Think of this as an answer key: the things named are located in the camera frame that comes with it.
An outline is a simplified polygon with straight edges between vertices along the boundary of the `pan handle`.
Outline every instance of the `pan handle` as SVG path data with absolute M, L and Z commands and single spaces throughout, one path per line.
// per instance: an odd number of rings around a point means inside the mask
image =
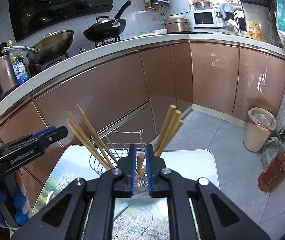
M 129 7 L 129 5 L 131 5 L 131 1 L 127 1 L 127 2 L 125 2 L 124 3 L 124 5 L 120 8 L 120 10 L 117 12 L 117 14 L 114 16 L 114 18 L 116 19 L 116 20 L 119 20 L 120 19 L 120 17 L 121 17 L 121 15 L 123 14 L 123 12 L 124 12 L 124 10 L 126 10 L 128 7 Z
M 23 50 L 31 53 L 37 53 L 39 51 L 39 49 L 34 49 L 25 46 L 9 46 L 9 47 L 4 47 L 1 52 L 4 53 L 11 50 Z
M 98 21 L 98 20 L 101 19 L 101 18 L 109 19 L 109 16 L 107 16 L 107 15 L 98 16 L 98 17 L 96 17 L 96 21 Z

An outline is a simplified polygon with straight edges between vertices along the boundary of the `kitchen countertop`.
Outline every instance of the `kitchen countertop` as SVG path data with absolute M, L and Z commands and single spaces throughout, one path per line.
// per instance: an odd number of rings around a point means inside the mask
M 62 75 L 63 73 L 68 72 L 80 65 L 83 65 L 87 62 L 93 61 L 95 59 L 120 52 L 122 50 L 127 50 L 131 48 L 136 48 L 148 44 L 166 42 L 166 41 L 177 41 L 177 40 L 220 40 L 220 41 L 230 41 L 235 43 L 247 44 L 251 46 L 256 46 L 261 48 L 262 51 L 272 51 L 278 54 L 285 56 L 285 50 L 279 47 L 273 46 L 271 44 L 257 41 L 250 38 L 244 38 L 239 36 L 232 35 L 223 35 L 223 34 L 167 34 L 167 35 L 154 35 L 146 36 L 141 38 L 135 38 L 125 41 L 120 41 L 113 44 L 108 44 L 102 47 L 98 47 L 81 54 L 75 55 L 73 57 L 67 58 L 56 65 L 42 71 L 38 75 L 34 76 L 7 97 L 5 97 L 0 102 L 0 116 L 8 110 L 12 105 L 18 102 L 21 98 L 31 93 L 33 90 L 37 89 L 44 83 L 52 80 L 53 78 Z

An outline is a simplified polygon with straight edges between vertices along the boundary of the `plastic bag on floor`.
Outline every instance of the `plastic bag on floor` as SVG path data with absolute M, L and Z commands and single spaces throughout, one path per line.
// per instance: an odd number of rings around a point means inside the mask
M 274 129 L 276 129 L 277 123 L 276 120 L 274 119 L 271 123 L 266 119 L 264 114 L 254 114 L 254 115 L 249 115 L 249 122 L 266 128 L 269 131 L 273 131 Z
M 284 145 L 279 141 L 277 137 L 270 137 L 268 141 L 266 141 L 265 145 L 261 151 L 261 164 L 263 169 L 266 170 L 267 166 L 271 161 L 276 157 L 279 152 L 284 150 Z

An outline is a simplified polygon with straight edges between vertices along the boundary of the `kettle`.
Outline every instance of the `kettle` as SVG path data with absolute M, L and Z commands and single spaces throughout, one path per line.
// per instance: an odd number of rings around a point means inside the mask
M 19 86 L 9 52 L 1 52 L 4 47 L 7 47 L 7 43 L 0 43 L 0 100 Z

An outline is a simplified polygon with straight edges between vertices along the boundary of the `wooden chopstick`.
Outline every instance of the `wooden chopstick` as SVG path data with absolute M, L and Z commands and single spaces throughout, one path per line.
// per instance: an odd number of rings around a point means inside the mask
M 145 154 L 139 153 L 137 157 L 137 172 L 139 173 L 141 171 L 141 167 L 143 164 L 143 161 L 145 160 Z
M 168 129 L 166 131 L 166 134 L 164 135 L 164 139 L 161 142 L 161 145 L 159 147 L 159 149 L 155 152 L 155 155 L 159 152 L 159 156 L 161 155 L 162 151 L 165 148 L 165 143 L 169 140 L 169 138 L 171 137 L 174 128 L 176 126 L 176 123 L 178 122 L 179 116 L 181 115 L 181 112 L 179 110 L 175 110 L 173 117 L 170 121 L 170 124 L 168 126 Z
M 158 149 L 160 148 L 160 145 L 161 145 L 161 143 L 162 143 L 162 141 L 164 139 L 164 136 L 166 134 L 166 131 L 167 131 L 168 127 L 169 127 L 169 124 L 170 124 L 170 122 L 172 120 L 172 117 L 173 117 L 176 109 L 177 109 L 177 107 L 174 106 L 174 105 L 169 106 L 169 109 L 168 109 L 168 112 L 167 112 L 167 115 L 166 115 L 166 119 L 164 120 L 164 124 L 163 124 L 163 126 L 161 128 L 161 132 L 159 134 L 159 138 L 158 138 L 158 141 L 157 141 L 157 144 L 156 144 L 154 152 L 158 151 Z
M 100 154 L 97 154 L 94 150 L 92 150 L 90 148 L 90 146 L 86 143 L 86 141 L 84 140 L 84 138 L 80 135 L 80 133 L 78 132 L 78 130 L 72 125 L 71 121 L 69 119 L 66 119 L 66 123 L 68 124 L 68 126 L 70 127 L 70 129 L 73 131 L 73 133 L 78 137 L 78 139 L 81 141 L 81 143 L 88 149 L 88 151 L 97 159 L 98 162 L 101 163 L 101 165 L 107 170 L 110 170 L 110 167 L 108 166 L 108 163 L 104 160 L 101 159 Z
M 170 137 L 168 138 L 168 140 L 164 143 L 164 148 L 165 149 L 168 144 L 171 142 L 172 138 L 176 135 L 176 133 L 178 132 L 178 130 L 180 129 L 180 127 L 183 125 L 183 121 L 182 120 L 178 120 L 172 134 L 170 135 Z M 160 157 L 162 154 L 163 150 L 160 152 L 159 150 L 155 153 L 155 156 Z
M 102 158 L 102 156 L 98 153 L 98 151 L 92 145 L 91 141 L 88 139 L 88 137 L 86 136 L 84 131 L 81 129 L 80 125 L 77 123 L 76 119 L 74 118 L 74 116 L 72 115 L 72 113 L 70 111 L 68 112 L 68 117 L 69 117 L 69 120 L 71 121 L 72 125 L 78 130 L 78 132 L 81 134 L 81 136 L 84 138 L 86 143 L 90 146 L 90 148 L 92 150 L 96 151 L 96 153 L 100 156 L 100 158 Z M 109 167 L 113 168 L 113 165 L 112 165 L 111 161 L 109 160 L 108 156 L 106 155 L 105 151 L 103 149 L 100 149 L 100 151 L 101 151 L 102 155 L 105 157 L 106 161 L 108 162 Z
M 88 127 L 93 139 L 98 142 L 108 153 L 108 155 L 114 160 L 115 163 L 118 163 L 118 161 L 116 160 L 116 158 L 114 157 L 114 155 L 109 151 L 108 147 L 104 144 L 104 142 L 100 139 L 100 137 L 98 136 L 98 134 L 96 133 L 95 129 L 92 127 L 91 123 L 89 122 L 89 120 L 87 119 L 87 117 L 84 114 L 84 111 L 80 108 L 79 105 L 75 106 L 78 113 L 80 114 L 81 118 L 83 119 L 84 123 L 86 124 L 86 126 Z

